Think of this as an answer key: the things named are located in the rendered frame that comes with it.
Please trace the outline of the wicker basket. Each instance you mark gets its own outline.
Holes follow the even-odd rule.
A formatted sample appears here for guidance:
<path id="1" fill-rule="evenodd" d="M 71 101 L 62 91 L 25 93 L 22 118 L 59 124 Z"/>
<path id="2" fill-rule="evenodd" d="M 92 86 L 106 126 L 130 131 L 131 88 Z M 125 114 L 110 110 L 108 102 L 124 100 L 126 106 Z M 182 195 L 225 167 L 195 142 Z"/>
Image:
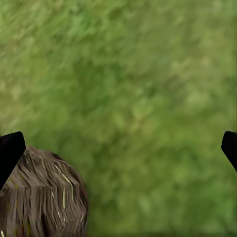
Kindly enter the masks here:
<path id="1" fill-rule="evenodd" d="M 31 237 L 87 237 L 83 178 L 58 154 L 25 146 L 0 190 L 0 237 L 29 237 L 27 222 Z"/>

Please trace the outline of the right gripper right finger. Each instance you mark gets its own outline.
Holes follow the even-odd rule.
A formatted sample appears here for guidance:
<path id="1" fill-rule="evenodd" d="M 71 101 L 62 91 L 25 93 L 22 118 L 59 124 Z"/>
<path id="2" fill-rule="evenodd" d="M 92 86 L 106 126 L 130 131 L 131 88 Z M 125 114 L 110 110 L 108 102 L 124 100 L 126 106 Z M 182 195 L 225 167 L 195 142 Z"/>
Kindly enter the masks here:
<path id="1" fill-rule="evenodd" d="M 237 171 L 237 133 L 225 132 L 221 148 Z"/>

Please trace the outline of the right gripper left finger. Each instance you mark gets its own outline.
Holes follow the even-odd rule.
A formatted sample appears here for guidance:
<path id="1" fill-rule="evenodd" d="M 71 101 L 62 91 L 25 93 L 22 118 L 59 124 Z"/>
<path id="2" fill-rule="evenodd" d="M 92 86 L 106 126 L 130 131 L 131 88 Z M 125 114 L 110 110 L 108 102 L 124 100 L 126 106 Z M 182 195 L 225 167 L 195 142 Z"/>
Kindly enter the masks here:
<path id="1" fill-rule="evenodd" d="M 25 149 L 25 140 L 20 131 L 0 137 L 0 190 L 10 177 Z"/>

